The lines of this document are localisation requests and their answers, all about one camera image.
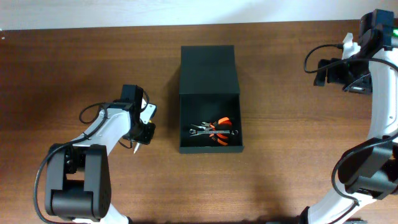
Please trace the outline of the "yellow black stubby screwdriver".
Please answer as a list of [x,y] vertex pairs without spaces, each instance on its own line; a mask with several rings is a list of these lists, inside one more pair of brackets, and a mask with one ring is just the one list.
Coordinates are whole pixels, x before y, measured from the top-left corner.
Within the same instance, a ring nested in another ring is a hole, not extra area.
[[134,146],[134,154],[139,150],[141,144],[139,142],[136,142],[135,146]]

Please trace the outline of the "silver combination wrench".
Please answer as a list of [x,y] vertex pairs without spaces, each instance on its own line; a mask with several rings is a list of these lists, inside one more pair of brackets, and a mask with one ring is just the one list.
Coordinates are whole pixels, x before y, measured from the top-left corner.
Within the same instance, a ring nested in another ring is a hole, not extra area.
[[238,134],[238,130],[210,130],[210,131],[199,131],[199,130],[194,130],[190,129],[189,133],[191,136],[197,136],[201,134],[232,134],[236,135]]

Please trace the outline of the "orange black long-nose pliers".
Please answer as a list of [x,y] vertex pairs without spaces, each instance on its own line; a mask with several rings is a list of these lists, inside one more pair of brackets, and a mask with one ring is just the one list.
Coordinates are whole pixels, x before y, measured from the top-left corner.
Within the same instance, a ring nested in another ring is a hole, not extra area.
[[200,125],[192,124],[189,134],[191,137],[208,135],[214,142],[227,146],[231,136],[238,135],[239,131],[233,129],[233,124],[229,117],[223,117],[214,122],[202,121]]

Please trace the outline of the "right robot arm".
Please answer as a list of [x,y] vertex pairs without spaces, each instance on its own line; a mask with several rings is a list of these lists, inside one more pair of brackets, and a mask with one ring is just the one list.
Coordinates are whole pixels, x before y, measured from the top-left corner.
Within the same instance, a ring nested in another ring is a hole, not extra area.
[[354,86],[370,78],[372,117],[367,140],[347,150],[331,174],[331,190],[306,207],[299,223],[346,223],[358,210],[397,193],[397,49],[365,55],[347,50],[343,58],[322,59],[315,85]]

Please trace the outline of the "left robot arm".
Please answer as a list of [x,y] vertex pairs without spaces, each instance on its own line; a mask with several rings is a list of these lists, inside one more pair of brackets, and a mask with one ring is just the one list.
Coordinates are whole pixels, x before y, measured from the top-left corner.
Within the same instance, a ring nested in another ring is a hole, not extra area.
[[40,168],[47,171],[45,211],[73,223],[130,223],[111,203],[108,156],[121,138],[134,150],[152,140],[150,119],[156,106],[135,109],[130,103],[99,103],[88,129],[77,138],[54,144]]

